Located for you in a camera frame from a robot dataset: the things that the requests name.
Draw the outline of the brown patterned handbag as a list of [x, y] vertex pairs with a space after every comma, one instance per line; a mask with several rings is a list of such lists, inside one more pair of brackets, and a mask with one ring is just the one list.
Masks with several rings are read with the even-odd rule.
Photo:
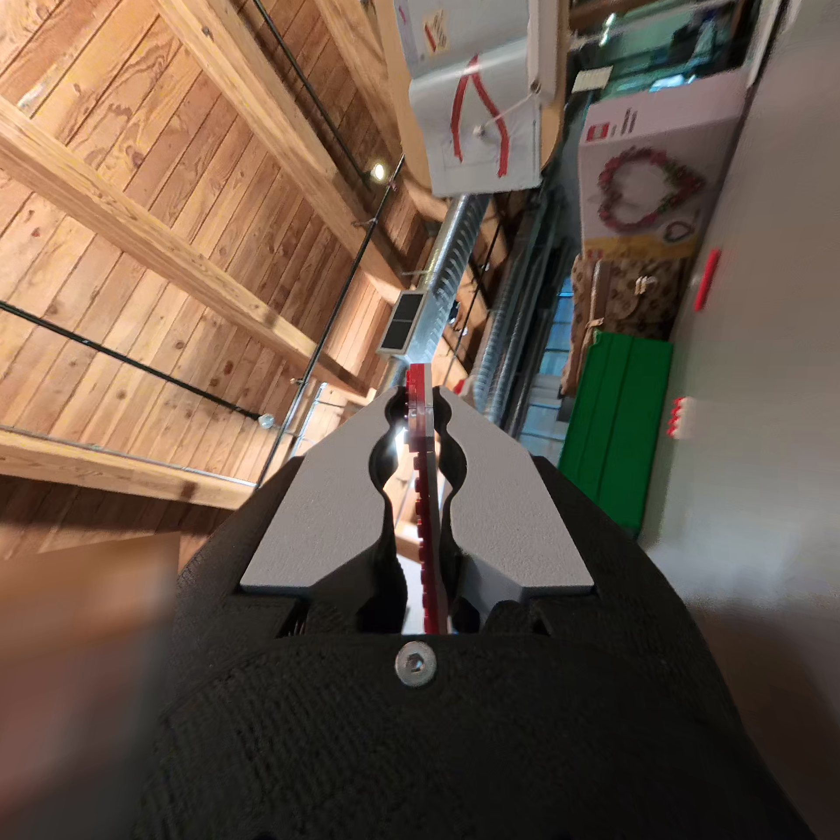
[[560, 393], [574, 396], [595, 332], [665, 340], [684, 289], [687, 259], [587, 259], [571, 270], [570, 349]]

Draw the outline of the green Lego baseplate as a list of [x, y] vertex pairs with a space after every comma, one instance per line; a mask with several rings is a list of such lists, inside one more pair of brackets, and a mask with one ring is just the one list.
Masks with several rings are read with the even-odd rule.
[[669, 342], [595, 331], [558, 469], [632, 538], [642, 528], [673, 359]]

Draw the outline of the black ceiling panel light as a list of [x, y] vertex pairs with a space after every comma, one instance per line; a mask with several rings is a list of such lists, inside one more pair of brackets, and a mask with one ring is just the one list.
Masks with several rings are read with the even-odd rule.
[[380, 356], [407, 358], [426, 297], [423, 291], [401, 292], [376, 349]]

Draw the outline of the white lego set box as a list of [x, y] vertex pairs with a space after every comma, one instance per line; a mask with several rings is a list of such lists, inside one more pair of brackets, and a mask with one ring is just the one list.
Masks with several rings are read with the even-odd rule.
[[745, 78], [729, 70], [589, 107], [577, 155], [585, 259], [692, 255], [739, 126]]

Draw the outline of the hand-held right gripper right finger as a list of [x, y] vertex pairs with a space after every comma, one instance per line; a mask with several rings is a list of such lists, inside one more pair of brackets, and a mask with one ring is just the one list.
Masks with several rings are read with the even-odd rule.
[[504, 602], [593, 593], [595, 583], [527, 449], [445, 387], [434, 396], [448, 490], [439, 556], [456, 633]]

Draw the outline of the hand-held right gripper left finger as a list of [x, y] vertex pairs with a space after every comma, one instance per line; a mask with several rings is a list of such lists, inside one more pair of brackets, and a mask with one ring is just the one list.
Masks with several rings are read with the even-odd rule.
[[386, 482], [406, 392], [393, 386], [304, 455], [240, 579], [258, 595], [325, 602], [362, 632], [403, 629], [407, 586]]

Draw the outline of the long red lego brick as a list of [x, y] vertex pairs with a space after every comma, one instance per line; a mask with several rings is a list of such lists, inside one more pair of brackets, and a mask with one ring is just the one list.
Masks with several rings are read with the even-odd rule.
[[707, 261], [703, 267], [700, 276], [700, 283], [697, 288], [696, 296], [693, 302], [694, 312], [702, 312], [704, 307], [707, 305], [711, 285], [718, 269], [720, 257], [720, 248], [713, 248], [707, 256]]

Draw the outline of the red lego arc assembly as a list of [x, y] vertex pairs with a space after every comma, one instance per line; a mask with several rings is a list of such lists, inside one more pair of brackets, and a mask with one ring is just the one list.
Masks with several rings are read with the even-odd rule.
[[406, 374], [406, 422], [413, 455], [416, 530], [423, 587], [426, 634], [452, 632], [453, 571], [442, 543], [442, 509], [438, 487], [438, 454], [434, 388], [430, 364], [412, 364]]

